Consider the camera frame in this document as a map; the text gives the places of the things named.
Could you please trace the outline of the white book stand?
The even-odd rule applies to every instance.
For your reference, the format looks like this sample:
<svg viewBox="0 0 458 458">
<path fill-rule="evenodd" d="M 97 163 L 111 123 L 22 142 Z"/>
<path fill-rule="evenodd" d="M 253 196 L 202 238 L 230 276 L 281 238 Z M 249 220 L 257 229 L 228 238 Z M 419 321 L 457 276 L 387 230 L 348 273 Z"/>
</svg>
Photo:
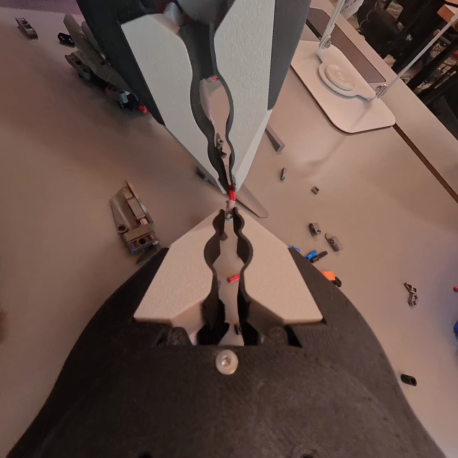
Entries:
<svg viewBox="0 0 458 458">
<path fill-rule="evenodd" d="M 391 83 L 373 88 L 344 53 L 331 43 L 331 34 L 344 1 L 337 1 L 319 42 L 300 41 L 291 62 L 292 70 L 310 92 L 331 123 L 344 133 L 392 127 L 396 119 L 381 97 L 457 22 L 457 2 L 446 25 L 410 58 Z"/>
</svg>

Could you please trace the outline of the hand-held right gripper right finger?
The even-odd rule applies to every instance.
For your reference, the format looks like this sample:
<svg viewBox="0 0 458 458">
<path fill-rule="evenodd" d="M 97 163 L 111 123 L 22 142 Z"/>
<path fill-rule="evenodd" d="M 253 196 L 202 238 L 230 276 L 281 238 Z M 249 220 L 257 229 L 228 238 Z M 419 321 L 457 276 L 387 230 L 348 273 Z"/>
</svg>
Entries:
<svg viewBox="0 0 458 458">
<path fill-rule="evenodd" d="M 243 333 L 267 335 L 275 327 L 315 324 L 323 315 L 300 271 L 306 259 L 255 221 L 233 210 L 239 274 L 237 306 Z"/>
</svg>

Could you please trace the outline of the small lego pieces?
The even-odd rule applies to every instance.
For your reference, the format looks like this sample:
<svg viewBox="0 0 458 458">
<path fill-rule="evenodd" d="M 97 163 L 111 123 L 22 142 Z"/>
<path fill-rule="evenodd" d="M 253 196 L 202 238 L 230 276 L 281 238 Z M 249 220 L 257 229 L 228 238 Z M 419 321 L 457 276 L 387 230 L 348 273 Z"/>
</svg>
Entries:
<svg viewBox="0 0 458 458">
<path fill-rule="evenodd" d="M 428 170 L 351 166 L 281 187 L 282 229 L 305 253 L 327 251 L 344 294 L 382 341 L 457 347 L 457 202 Z"/>
</svg>

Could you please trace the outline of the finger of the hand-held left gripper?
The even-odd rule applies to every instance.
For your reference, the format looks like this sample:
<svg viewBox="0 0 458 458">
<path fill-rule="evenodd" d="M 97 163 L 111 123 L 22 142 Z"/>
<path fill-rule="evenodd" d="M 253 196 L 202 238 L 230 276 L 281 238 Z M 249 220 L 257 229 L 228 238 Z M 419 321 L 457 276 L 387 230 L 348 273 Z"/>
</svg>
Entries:
<svg viewBox="0 0 458 458">
<path fill-rule="evenodd" d="M 208 155 L 209 146 L 215 146 L 214 134 L 208 140 L 192 112 L 193 70 L 180 27 L 163 14 L 147 14 L 122 24 L 121 29 L 166 130 L 208 180 L 225 192 Z"/>
<path fill-rule="evenodd" d="M 272 110 L 268 106 L 275 1 L 236 0 L 216 27 L 213 49 L 229 98 L 226 139 L 238 191 L 248 175 Z"/>
</svg>

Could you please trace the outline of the partly built lego model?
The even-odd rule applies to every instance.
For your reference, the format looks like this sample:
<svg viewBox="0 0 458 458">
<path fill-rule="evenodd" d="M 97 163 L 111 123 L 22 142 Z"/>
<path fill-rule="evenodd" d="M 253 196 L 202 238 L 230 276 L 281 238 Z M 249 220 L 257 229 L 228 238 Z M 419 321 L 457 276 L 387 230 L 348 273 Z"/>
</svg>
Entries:
<svg viewBox="0 0 458 458">
<path fill-rule="evenodd" d="M 85 21 L 79 24 L 73 15 L 66 14 L 63 23 L 67 34 L 71 35 L 76 45 L 74 51 L 66 54 L 65 58 L 78 76 L 102 89 L 121 109 L 147 114 L 148 111 L 143 103 L 107 61 Z"/>
</svg>

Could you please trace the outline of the dark grey lego blade piece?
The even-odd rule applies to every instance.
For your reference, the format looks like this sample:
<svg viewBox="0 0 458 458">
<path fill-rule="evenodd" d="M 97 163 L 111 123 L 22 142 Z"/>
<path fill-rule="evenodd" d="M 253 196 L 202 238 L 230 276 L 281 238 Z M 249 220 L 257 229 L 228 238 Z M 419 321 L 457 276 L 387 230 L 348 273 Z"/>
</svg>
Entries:
<svg viewBox="0 0 458 458">
<path fill-rule="evenodd" d="M 24 17 L 15 17 L 15 21 L 18 24 L 18 28 L 28 39 L 38 39 L 36 30 L 30 25 L 30 23 Z"/>
</svg>

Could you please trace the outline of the grey lego panel assembly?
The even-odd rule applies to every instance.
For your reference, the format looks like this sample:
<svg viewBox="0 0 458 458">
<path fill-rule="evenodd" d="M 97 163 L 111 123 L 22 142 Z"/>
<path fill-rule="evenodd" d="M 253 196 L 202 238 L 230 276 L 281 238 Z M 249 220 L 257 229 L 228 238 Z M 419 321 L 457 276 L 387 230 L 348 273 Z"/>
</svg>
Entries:
<svg viewBox="0 0 458 458">
<path fill-rule="evenodd" d="M 141 266 L 157 255 L 161 244 L 155 224 L 133 184 L 126 180 L 110 199 L 116 232 L 136 264 Z"/>
</svg>

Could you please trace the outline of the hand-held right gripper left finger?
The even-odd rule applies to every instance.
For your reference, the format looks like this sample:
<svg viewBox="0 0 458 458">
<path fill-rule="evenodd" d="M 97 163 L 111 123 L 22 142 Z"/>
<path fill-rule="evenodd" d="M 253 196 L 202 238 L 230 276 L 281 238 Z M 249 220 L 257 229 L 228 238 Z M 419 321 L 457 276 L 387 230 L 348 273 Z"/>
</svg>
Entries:
<svg viewBox="0 0 458 458">
<path fill-rule="evenodd" d="M 221 254 L 224 210 L 215 211 L 167 250 L 134 319 L 173 328 L 213 327 L 219 289 L 214 263 Z"/>
</svg>

